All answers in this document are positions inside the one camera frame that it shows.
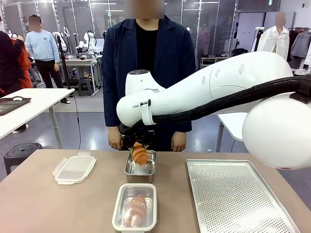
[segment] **beige table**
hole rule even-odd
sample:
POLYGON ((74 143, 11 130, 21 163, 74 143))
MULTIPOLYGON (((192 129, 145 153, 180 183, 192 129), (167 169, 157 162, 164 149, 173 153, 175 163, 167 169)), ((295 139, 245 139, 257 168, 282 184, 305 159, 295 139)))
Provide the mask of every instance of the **beige table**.
MULTIPOLYGON (((114 233, 111 219, 119 187, 126 183, 127 152, 92 151, 97 158, 89 177, 58 185, 52 175, 77 150, 38 150, 0 183, 1 233, 114 233)), ((158 219, 154 233, 199 233, 186 160, 250 159, 301 233, 311 232, 311 212, 273 168, 249 154, 157 153, 154 185, 158 219)))

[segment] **workbench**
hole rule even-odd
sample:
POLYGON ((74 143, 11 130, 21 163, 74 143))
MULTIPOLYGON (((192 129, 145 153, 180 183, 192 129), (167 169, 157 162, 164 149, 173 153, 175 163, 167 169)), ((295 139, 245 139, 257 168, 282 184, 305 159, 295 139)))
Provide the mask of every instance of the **workbench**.
MULTIPOLYGON (((92 82, 93 82, 93 94, 92 96, 95 96, 98 92, 98 89, 96 85, 101 87, 101 70, 100 70, 100 62, 98 61, 99 58, 89 58, 89 59, 68 59, 66 60, 66 66, 67 67, 76 67, 77 68, 77 73, 78 73, 78 78, 83 77, 83 73, 81 74, 79 71, 80 67, 89 67, 91 70, 92 74, 92 82)), ((64 68, 62 61, 60 61, 59 66, 62 70, 62 73, 64 74, 64 68)))
POLYGON ((216 153, 220 152, 224 127, 228 130, 229 134, 237 141, 243 141, 242 129, 247 113, 228 113, 217 115, 220 123, 218 128, 216 153))
MULTIPOLYGON (((126 183, 128 151, 89 151, 97 158, 82 183, 59 185, 52 175, 78 150, 37 150, 0 183, 0 232, 115 233, 111 220, 119 187, 126 183)), ((199 233, 187 159, 250 160, 301 233, 310 233, 311 212, 274 168, 250 154, 158 152, 153 184, 157 224, 153 233, 199 233)))
POLYGON ((64 88, 26 88, 5 96, 4 98, 21 96, 23 98, 31 98, 31 101, 8 114, 0 116, 0 139, 49 109, 58 148, 62 149, 62 140, 53 106, 73 92, 74 89, 68 90, 64 88))

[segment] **hand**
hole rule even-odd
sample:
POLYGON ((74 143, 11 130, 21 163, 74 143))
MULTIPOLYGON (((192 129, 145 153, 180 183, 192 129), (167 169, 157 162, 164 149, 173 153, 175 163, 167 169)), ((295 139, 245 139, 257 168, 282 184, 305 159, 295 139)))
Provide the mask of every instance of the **hand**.
POLYGON ((24 38, 23 38, 21 35, 19 35, 19 36, 17 37, 17 40, 24 41, 24 38))
POLYGON ((175 132, 172 137, 172 150, 174 152, 181 152, 186 148, 187 134, 181 132, 175 132))
POLYGON ((111 148, 121 150, 123 142, 118 127, 108 127, 108 142, 111 148))
POLYGON ((58 66, 58 63, 55 63, 55 65, 54 65, 54 69, 55 69, 55 71, 57 72, 57 71, 59 71, 59 66, 58 66))

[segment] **white table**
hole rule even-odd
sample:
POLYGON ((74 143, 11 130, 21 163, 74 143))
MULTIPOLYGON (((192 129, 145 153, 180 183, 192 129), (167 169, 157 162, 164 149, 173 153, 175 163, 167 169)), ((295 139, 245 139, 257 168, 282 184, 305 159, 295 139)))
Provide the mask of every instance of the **white table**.
MULTIPOLYGON (((92 74, 93 90, 94 90, 92 97, 95 96, 98 92, 98 89, 96 88, 96 85, 95 85, 95 79, 94 79, 95 76, 96 76, 97 84, 99 85, 99 87, 101 86, 101 82, 100 82, 101 74, 99 71, 100 68, 99 68, 98 59, 97 58, 88 58, 88 59, 84 59, 84 60, 81 60, 81 59, 68 59, 68 60, 66 60, 66 66, 67 67, 90 67, 91 74, 92 74)), ((59 65, 61 66, 63 74, 64 74, 62 61, 59 63, 59 65)))
POLYGON ((22 89, 5 96, 5 98, 21 96, 32 99, 29 103, 21 106, 20 108, 17 108, 4 116, 0 116, 0 139, 4 138, 10 132, 27 123, 40 113, 49 109, 58 148, 62 149, 62 140, 58 130, 53 105, 72 92, 74 92, 74 89, 29 88, 22 89))
POLYGON ((247 113, 228 113, 228 114, 219 114, 217 116, 220 120, 220 124, 218 128, 218 136, 217 136, 215 152, 220 152, 220 146, 222 144, 224 127, 228 130, 230 135, 235 140, 238 140, 241 142, 243 141, 242 128, 243 128, 243 123, 246 119, 247 113))

